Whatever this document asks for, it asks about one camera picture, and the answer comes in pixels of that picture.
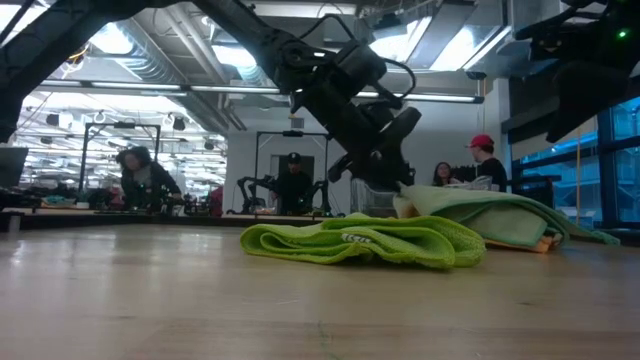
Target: folded cloth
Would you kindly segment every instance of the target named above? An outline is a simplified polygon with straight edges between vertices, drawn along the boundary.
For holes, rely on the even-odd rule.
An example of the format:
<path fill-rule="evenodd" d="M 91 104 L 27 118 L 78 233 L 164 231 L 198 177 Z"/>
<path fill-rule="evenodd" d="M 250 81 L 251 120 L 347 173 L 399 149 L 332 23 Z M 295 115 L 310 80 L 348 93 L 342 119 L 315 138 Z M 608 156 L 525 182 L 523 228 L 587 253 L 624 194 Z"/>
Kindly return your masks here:
<path fill-rule="evenodd" d="M 318 264 L 378 255 L 436 269 L 474 266 L 485 253 L 478 234 L 435 216 L 379 219 L 353 214 L 306 227 L 255 225 L 244 231 L 240 244 L 251 255 Z"/>
<path fill-rule="evenodd" d="M 394 199 L 400 218 L 434 215 L 480 234 L 487 243 L 545 253 L 570 238 L 619 245 L 615 237 L 590 231 L 535 200 L 491 191 L 410 186 Z"/>

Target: window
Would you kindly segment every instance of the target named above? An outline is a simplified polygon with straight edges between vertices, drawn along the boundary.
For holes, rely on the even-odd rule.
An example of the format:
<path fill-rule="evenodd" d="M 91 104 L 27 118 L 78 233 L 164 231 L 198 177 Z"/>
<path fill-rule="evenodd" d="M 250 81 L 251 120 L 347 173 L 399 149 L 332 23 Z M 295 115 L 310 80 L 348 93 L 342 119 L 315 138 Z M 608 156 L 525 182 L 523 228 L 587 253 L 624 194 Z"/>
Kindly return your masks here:
<path fill-rule="evenodd" d="M 623 140 L 640 135 L 640 98 L 611 108 L 614 140 Z"/>
<path fill-rule="evenodd" d="M 616 202 L 622 222 L 640 222 L 640 147 L 616 152 Z"/>
<path fill-rule="evenodd" d="M 590 147 L 595 147 L 598 145 L 598 133 L 596 131 L 583 134 L 580 137 L 580 148 L 586 149 Z M 530 162 L 547 159 L 553 156 L 568 154 L 571 152 L 575 152 L 578 150 L 578 139 L 571 139 L 564 142 L 556 143 L 550 148 L 531 154 L 523 157 L 521 159 L 522 164 L 527 164 Z"/>
<path fill-rule="evenodd" d="M 523 175 L 561 176 L 560 181 L 553 183 L 554 207 L 570 218 L 576 217 L 578 206 L 576 160 L 526 169 L 523 170 Z M 591 156 L 581 159 L 580 164 L 580 224 L 593 228 L 594 222 L 600 221 L 602 221 L 600 164 L 597 156 Z"/>

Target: hair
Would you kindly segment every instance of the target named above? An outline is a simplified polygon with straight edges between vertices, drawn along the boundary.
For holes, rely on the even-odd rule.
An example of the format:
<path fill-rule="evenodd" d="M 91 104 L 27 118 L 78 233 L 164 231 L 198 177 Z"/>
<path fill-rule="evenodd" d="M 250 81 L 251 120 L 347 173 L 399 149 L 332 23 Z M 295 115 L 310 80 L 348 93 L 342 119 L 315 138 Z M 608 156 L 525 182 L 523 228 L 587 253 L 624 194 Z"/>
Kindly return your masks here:
<path fill-rule="evenodd" d="M 440 167 L 440 165 L 447 165 L 447 167 L 449 168 L 449 179 L 451 180 L 451 178 L 453 178 L 453 174 L 451 173 L 451 165 L 449 165 L 448 162 L 442 161 L 439 162 L 438 165 L 436 165 L 435 170 L 433 170 L 433 186 L 444 186 L 445 184 L 442 182 L 442 178 L 440 177 L 440 175 L 438 175 L 438 168 Z"/>
<path fill-rule="evenodd" d="M 480 146 L 480 150 L 489 153 L 491 155 L 493 155 L 493 152 L 495 151 L 495 149 L 493 148 L 493 145 L 482 145 Z"/>
<path fill-rule="evenodd" d="M 120 167 L 122 168 L 122 170 L 125 170 L 125 171 L 129 170 L 127 169 L 127 165 L 125 164 L 125 161 L 124 161 L 124 158 L 127 155 L 135 156 L 140 162 L 141 167 L 145 167 L 151 164 L 151 161 L 152 161 L 151 154 L 149 154 L 149 149 L 147 149 L 144 146 L 136 146 L 136 147 L 132 147 L 131 149 L 122 150 L 116 156 L 116 161 L 118 162 L 118 164 L 120 164 Z"/>

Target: table surface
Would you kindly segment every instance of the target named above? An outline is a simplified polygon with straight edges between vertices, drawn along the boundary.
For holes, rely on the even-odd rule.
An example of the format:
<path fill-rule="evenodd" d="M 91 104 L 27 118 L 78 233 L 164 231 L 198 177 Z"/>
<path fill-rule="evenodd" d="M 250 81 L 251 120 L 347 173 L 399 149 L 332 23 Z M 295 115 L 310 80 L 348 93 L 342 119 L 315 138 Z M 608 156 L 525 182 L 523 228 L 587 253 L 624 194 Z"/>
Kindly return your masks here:
<path fill-rule="evenodd" d="M 472 269 L 245 255 L 241 229 L 0 235 L 0 359 L 640 359 L 640 250 Z"/>

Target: light green towel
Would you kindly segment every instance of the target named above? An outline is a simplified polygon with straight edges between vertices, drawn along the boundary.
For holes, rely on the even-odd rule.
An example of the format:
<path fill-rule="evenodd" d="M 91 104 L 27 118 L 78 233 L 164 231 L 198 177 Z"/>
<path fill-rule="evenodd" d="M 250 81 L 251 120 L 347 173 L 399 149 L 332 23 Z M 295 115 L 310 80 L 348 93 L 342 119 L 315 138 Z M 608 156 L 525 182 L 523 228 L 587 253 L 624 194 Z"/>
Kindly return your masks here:
<path fill-rule="evenodd" d="M 548 232 L 558 233 L 562 240 L 579 237 L 620 244 L 611 235 L 579 227 L 564 214 L 519 195 L 416 185 L 402 189 L 394 205 L 399 217 L 415 216 L 416 212 L 441 216 L 485 239 L 515 247 L 535 248 Z"/>
<path fill-rule="evenodd" d="M 474 266 L 485 253 L 478 234 L 435 216 L 378 219 L 353 214 L 306 227 L 255 225 L 245 230 L 240 243 L 248 254 L 279 259 L 333 264 L 378 255 L 436 269 Z"/>

